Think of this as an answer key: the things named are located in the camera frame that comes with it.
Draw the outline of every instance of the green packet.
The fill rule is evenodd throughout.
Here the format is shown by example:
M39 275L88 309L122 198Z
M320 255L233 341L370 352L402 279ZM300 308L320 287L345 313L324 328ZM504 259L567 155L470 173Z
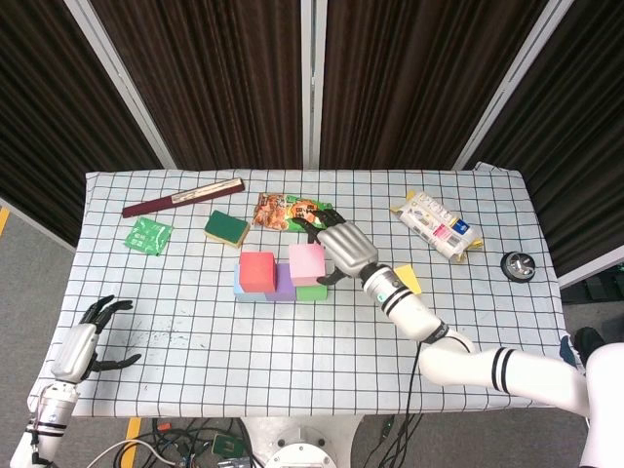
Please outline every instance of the green packet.
M167 224L140 217L136 220L124 244L130 249L148 255L160 255L172 236L173 230Z
M293 218L303 217L315 226L324 228L326 227L325 224L312 212L331 207L331 203L318 202L285 193L260 193L253 211L253 224L278 231L303 232L304 229L293 222Z

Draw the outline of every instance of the table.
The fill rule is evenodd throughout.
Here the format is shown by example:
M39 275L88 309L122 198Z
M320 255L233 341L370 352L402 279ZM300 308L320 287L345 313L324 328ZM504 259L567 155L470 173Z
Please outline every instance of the table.
M124 246L135 218L124 206L239 176L246 191L147 217L172 225L161 256ZM424 189L469 223L481 226L482 252L465 264L430 249L388 210L410 189ZM243 416L396 413L405 408L415 343L406 340L353 280L327 301L244 303L232 292L240 252L208 241L212 210L251 219L262 191L331 202L353 219L387 264L412 263L422 300L478 347L500 345L559 357L566 335L560 290L546 242L521 175L477 171L138 171L87 175L84 222L52 343L30 394L51 381L63 337L97 298L116 294L135 308L119 311L102 333L100 359L141 353L125 370L83 382L78 416ZM244 251L288 260L298 233L253 227ZM528 284L509 282L503 253L531 254ZM537 406L473 386L441 388L416 376L413 411L490 410Z

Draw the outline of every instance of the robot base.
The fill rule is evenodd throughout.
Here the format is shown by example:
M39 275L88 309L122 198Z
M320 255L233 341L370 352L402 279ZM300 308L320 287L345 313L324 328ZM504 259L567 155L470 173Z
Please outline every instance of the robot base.
M265 468L350 468L359 415L243 418Z

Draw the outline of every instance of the gray floor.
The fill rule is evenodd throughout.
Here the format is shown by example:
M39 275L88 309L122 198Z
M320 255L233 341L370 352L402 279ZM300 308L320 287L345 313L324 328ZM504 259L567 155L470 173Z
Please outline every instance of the gray floor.
M5 465L28 418L25 397L57 322L71 259L69 251L16 216L9 217L0 237L0 414L5 435L0 461ZM624 333L623 311L621 302L566 307L566 323L571 331L591 326L607 339L618 339ZM365 418L353 447L354 467L364 464L384 420ZM86 466L124 438L126 425L127 420L73 420L58 466ZM577 466L585 434L581 418L557 409L427 414L409 446L406 466L572 467ZM376 466L384 451L369 466Z

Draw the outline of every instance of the toy block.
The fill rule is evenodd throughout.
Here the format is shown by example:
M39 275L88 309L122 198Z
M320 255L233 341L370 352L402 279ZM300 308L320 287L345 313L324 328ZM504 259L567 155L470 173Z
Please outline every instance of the toy block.
M275 292L275 257L272 252L243 252L240 264L240 284L245 293Z
M296 288L296 300L325 300L327 298L327 286L298 286Z
M325 251L318 244L289 246L289 261L295 286L318 286L316 279L325 276Z
M213 211L204 227L206 237L237 249L240 249L249 231L248 222L217 210Z
M277 264L277 286L275 292L268 292L266 300L292 300L296 299L296 290L291 280L291 269L287 263Z
M397 266L394 269L394 272L397 274L403 284L411 290L412 293L422 293L422 289L418 284L418 280L416 279L416 275L414 274L413 269L411 269L411 265Z
M241 265L234 268L234 295L241 302L264 302L266 296L263 292L244 292L240 283Z

